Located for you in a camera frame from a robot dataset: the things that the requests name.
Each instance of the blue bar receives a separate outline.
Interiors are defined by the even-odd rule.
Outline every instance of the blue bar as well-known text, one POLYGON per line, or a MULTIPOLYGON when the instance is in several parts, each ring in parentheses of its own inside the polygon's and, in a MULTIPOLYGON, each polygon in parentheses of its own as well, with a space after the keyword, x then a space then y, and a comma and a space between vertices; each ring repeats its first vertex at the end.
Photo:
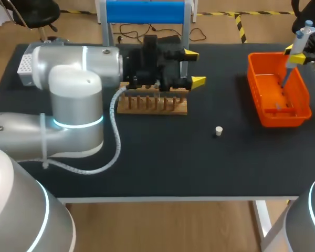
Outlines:
POLYGON ((108 23, 183 24, 184 2, 107 1, 108 23))

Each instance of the white bottle cap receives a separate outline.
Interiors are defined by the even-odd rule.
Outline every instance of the white bottle cap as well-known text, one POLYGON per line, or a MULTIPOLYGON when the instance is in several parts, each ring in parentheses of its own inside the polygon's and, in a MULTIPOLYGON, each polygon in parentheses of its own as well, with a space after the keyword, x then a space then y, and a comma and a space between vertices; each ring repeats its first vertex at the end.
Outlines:
POLYGON ((222 134, 223 128, 221 126, 216 127, 216 136, 220 136, 222 134))

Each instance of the orange basket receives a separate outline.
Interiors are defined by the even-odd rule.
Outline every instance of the orange basket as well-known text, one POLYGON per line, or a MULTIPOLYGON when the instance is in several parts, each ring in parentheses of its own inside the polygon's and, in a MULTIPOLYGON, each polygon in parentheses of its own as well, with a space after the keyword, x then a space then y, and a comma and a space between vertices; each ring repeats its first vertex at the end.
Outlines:
POLYGON ((311 117, 309 93, 298 68, 281 87, 287 58, 281 52, 248 55, 247 79, 265 127, 297 127, 311 117))

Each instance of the black stool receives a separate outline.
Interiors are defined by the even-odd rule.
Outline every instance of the black stool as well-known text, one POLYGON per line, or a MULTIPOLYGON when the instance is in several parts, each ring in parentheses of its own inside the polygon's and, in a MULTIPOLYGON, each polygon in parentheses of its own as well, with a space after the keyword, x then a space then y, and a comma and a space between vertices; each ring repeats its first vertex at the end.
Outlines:
POLYGON ((57 32, 52 23, 59 18, 60 9, 53 0, 0 0, 0 4, 13 23, 29 29, 38 28, 42 41, 48 40, 45 26, 57 32))
POLYGON ((299 2, 300 0, 292 0, 293 11, 297 17, 292 26, 294 33, 305 26, 306 20, 312 20, 315 27, 315 0, 311 0, 302 11, 299 10, 299 2))

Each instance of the test tube rack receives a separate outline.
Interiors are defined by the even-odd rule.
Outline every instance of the test tube rack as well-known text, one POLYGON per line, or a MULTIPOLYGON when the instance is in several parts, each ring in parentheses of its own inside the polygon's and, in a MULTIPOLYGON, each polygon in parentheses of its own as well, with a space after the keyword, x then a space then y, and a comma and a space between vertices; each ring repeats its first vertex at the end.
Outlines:
MULTIPOLYGON (((120 87, 125 87, 127 84, 122 82, 120 87)), ((129 89, 119 97, 117 113, 187 115, 187 94, 188 90, 184 88, 171 88, 169 92, 160 92, 153 86, 129 89)))

